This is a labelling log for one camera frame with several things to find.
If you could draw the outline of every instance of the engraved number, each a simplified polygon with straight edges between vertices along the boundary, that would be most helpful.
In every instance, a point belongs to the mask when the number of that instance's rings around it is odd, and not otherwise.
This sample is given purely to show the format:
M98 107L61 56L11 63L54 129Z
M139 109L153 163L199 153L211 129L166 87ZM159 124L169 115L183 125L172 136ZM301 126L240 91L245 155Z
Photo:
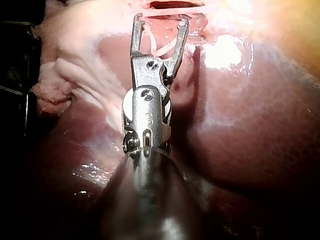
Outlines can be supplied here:
M147 125L153 125L154 124L154 116L152 113L148 112L145 114L145 120Z

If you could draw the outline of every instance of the glossy organ surface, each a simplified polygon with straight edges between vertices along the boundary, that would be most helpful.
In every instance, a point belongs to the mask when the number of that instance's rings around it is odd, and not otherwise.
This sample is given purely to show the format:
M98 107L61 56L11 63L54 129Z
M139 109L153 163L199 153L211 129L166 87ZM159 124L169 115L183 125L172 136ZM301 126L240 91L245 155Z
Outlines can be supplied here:
M133 17L142 12L149 17L141 51L163 57L179 14L190 19L170 94L172 155L210 234L316 234L310 213L319 211L320 41L312 18L320 4L186 2L47 0L34 31L43 47L32 90L39 114L58 121L30 157L41 217L50 222L43 229L67 231L123 156L121 103L132 81Z

